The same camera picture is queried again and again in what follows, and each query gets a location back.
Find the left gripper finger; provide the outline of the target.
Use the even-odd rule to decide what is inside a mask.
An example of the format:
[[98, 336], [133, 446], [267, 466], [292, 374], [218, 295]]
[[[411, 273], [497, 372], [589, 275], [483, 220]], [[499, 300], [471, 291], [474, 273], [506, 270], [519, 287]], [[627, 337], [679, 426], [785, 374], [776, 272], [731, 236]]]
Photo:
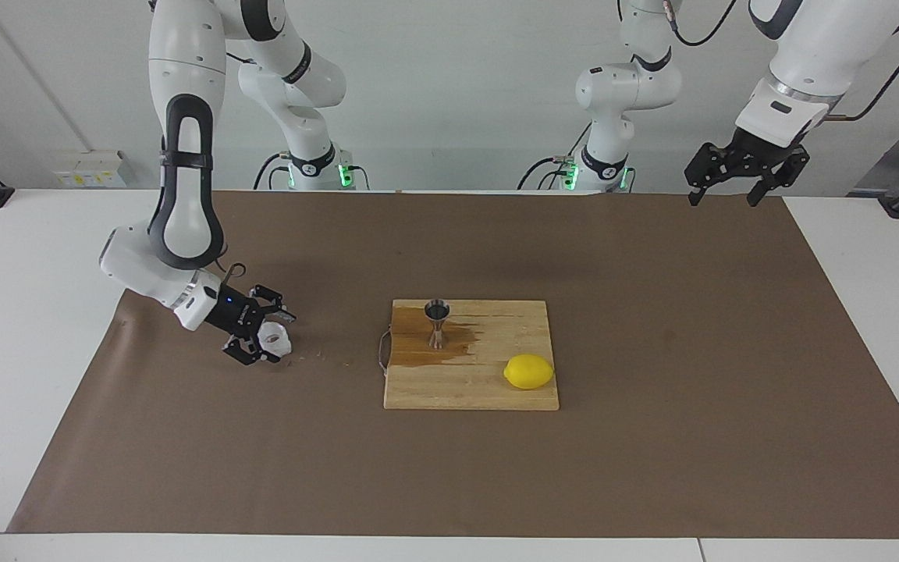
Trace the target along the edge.
[[781, 187], [791, 187], [804, 167], [809, 163], [810, 156], [806, 150], [795, 150], [785, 158], [777, 171], [766, 168], [761, 173], [761, 179], [746, 196], [750, 207], [756, 207], [762, 199], [771, 191]]
[[728, 144], [720, 148], [713, 143], [702, 144], [684, 170], [686, 183], [690, 187], [690, 206], [699, 206], [710, 187], [734, 178], [739, 166], [738, 146]]

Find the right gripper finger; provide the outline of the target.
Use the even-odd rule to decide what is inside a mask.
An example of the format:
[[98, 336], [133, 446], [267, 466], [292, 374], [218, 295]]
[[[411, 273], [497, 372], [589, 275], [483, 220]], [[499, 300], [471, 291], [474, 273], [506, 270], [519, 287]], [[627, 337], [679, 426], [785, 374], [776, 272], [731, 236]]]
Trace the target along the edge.
[[260, 361], [279, 363], [285, 356], [285, 333], [270, 333], [249, 338], [231, 336], [222, 352], [243, 365]]
[[250, 324], [274, 322], [286, 324], [296, 322], [297, 316], [290, 313], [282, 294], [263, 285], [254, 285], [247, 296], [251, 299]]

